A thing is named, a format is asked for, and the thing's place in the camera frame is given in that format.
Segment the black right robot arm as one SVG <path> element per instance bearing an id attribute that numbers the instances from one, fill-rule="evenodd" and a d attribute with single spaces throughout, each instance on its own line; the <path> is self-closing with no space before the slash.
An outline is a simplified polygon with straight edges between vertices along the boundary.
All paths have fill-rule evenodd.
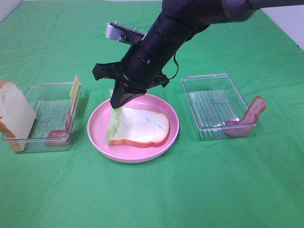
<path id="1" fill-rule="evenodd" d="M 302 5 L 301 0 L 164 0 L 162 11 L 147 33 L 108 23 L 106 36 L 130 45 L 118 62 L 98 63 L 96 80 L 115 81 L 110 99 L 119 108 L 170 79 L 162 72 L 177 50 L 211 24 L 242 22 L 261 8 Z"/>

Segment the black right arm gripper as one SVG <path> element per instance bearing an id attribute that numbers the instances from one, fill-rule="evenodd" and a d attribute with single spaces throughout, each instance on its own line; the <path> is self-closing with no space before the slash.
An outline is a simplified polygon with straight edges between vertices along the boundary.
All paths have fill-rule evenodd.
<path id="1" fill-rule="evenodd" d="M 170 54 L 165 48 L 145 50 L 140 45 L 132 45 L 121 61 L 97 63 L 92 73 L 95 80 L 106 78 L 115 81 L 110 104 L 117 109 L 145 95 L 144 92 L 150 88 L 165 87 L 169 79 L 162 69 L 169 60 Z"/>

